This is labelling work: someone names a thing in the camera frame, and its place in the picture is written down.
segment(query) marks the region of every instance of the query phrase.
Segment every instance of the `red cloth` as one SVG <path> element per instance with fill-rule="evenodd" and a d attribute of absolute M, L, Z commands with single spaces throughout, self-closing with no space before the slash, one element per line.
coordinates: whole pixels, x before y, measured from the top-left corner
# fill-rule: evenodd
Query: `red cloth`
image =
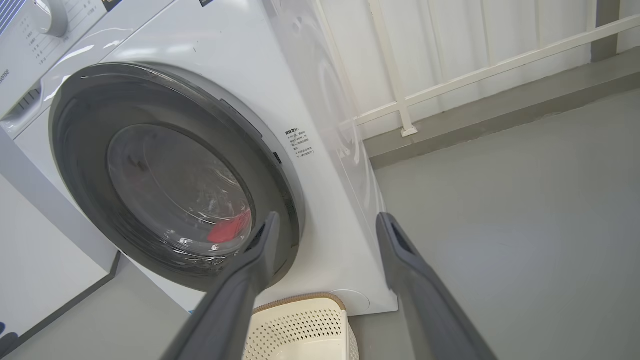
<path fill-rule="evenodd" d="M 207 240 L 212 243 L 226 243 L 238 237 L 249 225 L 251 210 L 246 210 L 240 215 L 229 220 L 220 220 L 213 226 Z"/>

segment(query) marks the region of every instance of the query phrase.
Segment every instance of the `door glass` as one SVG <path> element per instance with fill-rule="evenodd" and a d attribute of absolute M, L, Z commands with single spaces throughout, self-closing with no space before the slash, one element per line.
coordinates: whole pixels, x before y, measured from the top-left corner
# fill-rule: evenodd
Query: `door glass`
<path fill-rule="evenodd" d="M 135 125 L 113 137 L 113 186 L 133 215 L 186 255 L 237 250 L 252 228 L 237 179 L 214 154 L 166 127 Z"/>

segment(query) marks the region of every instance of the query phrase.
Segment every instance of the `white dial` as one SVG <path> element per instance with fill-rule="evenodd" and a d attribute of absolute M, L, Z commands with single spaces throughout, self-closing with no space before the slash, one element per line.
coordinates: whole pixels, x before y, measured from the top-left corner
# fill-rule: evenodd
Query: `white dial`
<path fill-rule="evenodd" d="M 27 0 L 25 6 L 39 32 L 54 37 L 67 32 L 67 11 L 62 0 Z"/>

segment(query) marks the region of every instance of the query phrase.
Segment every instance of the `control panel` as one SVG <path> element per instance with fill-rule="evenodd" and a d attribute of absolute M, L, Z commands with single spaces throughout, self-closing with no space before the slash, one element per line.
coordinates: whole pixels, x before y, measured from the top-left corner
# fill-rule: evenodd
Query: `control panel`
<path fill-rule="evenodd" d="M 106 13 L 102 0 L 27 0 L 0 37 L 0 119 Z"/>

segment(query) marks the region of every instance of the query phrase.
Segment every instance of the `black sticker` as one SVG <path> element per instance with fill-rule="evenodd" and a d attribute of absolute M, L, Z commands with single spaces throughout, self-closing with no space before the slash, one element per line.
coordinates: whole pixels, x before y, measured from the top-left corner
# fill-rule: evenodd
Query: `black sticker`
<path fill-rule="evenodd" d="M 120 1 L 122 0 L 102 0 L 102 4 L 107 9 L 107 12 L 110 12 L 117 4 L 120 4 Z"/>

